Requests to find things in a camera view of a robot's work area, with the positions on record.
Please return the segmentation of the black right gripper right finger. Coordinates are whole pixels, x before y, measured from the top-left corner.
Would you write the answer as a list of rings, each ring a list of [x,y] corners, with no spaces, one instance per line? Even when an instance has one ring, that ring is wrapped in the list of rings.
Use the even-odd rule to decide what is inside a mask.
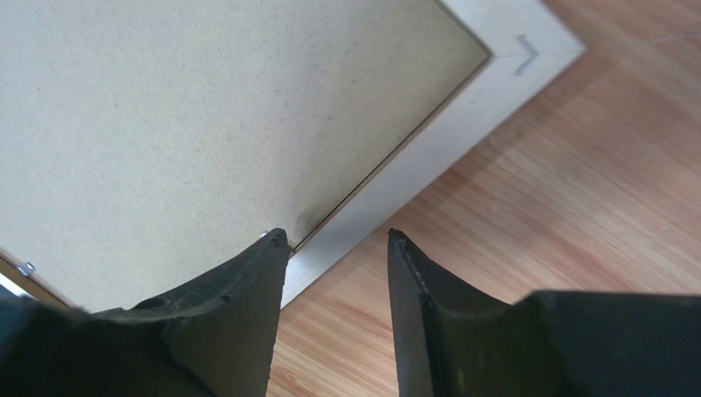
[[[388,237],[400,395],[699,395],[699,296],[537,290],[507,304]]]

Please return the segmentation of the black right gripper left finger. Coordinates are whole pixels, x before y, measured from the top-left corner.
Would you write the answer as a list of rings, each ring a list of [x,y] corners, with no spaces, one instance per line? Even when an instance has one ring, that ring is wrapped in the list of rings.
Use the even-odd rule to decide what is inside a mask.
[[[131,309],[1,302],[4,396],[263,396],[290,248],[275,228]]]

